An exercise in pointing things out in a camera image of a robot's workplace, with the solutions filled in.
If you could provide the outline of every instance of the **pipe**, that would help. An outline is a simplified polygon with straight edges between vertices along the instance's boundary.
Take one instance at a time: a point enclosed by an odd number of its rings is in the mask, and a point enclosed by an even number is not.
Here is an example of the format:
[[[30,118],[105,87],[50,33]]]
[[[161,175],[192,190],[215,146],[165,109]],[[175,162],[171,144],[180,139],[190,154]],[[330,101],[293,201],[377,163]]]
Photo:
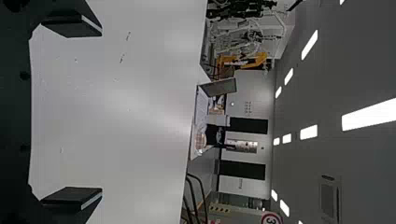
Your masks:
[[[206,198],[205,198],[204,184],[202,183],[201,179],[198,178],[198,177],[195,176],[195,175],[187,174],[187,176],[196,179],[196,180],[198,181],[199,185],[201,186],[202,198],[203,198],[203,200],[204,200],[205,221],[206,221],[205,224],[208,224],[208,223],[209,223],[209,218],[208,218],[208,216],[207,216],[207,206],[206,206]]]
[[[195,217],[196,217],[196,219],[198,221],[197,223],[200,224],[201,221],[199,220],[197,201],[195,200],[195,192],[194,192],[194,189],[192,187],[192,182],[191,182],[191,180],[188,177],[186,177],[186,181],[187,181],[187,183],[189,183],[189,186],[190,186],[190,192],[191,192],[191,197],[192,197],[192,205],[193,205],[193,208],[194,208]]]

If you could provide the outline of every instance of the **round sign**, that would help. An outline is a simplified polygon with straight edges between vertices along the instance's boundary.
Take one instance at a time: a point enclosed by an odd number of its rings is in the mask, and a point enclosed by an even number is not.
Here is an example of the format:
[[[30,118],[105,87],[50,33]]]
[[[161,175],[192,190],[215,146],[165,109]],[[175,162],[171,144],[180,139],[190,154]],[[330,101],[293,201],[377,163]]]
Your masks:
[[[268,213],[262,217],[262,224],[282,224],[277,214]]]

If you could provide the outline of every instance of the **white table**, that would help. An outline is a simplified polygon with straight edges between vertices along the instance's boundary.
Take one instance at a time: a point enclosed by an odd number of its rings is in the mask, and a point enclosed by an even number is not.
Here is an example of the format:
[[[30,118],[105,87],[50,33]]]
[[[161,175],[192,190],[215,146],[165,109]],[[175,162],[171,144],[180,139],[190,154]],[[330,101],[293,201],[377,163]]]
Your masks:
[[[31,40],[30,183],[102,187],[89,223],[178,223],[207,1],[88,2],[102,38]]]

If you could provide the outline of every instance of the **black panel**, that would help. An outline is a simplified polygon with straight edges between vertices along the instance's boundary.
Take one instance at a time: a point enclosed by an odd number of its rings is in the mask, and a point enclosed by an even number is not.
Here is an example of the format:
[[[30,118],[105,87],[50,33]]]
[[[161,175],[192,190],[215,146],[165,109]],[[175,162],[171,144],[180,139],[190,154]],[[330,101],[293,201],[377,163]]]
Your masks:
[[[220,96],[236,92],[236,79],[234,77],[200,85],[208,97]]]
[[[268,119],[230,118],[230,127],[227,128],[227,131],[268,134]]]
[[[246,179],[265,180],[265,164],[221,161],[219,174]]]

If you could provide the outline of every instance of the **white panel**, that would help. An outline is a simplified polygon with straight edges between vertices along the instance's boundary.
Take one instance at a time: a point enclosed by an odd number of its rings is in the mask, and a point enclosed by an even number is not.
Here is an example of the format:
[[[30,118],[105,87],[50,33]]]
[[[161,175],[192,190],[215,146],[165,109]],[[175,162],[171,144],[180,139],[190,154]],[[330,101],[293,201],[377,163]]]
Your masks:
[[[178,223],[206,0],[97,0],[101,38],[31,40],[30,184],[102,187],[89,223]]]
[[[230,117],[269,119],[274,113],[274,73],[236,71],[238,92],[227,95],[226,114]]]
[[[227,151],[223,149],[221,158],[226,161],[241,161],[265,164],[271,161],[272,139],[266,134],[227,132],[226,139],[258,142],[257,154]]]
[[[263,180],[221,175],[219,179],[219,192],[268,200],[270,199],[270,190],[267,190],[265,182]]]

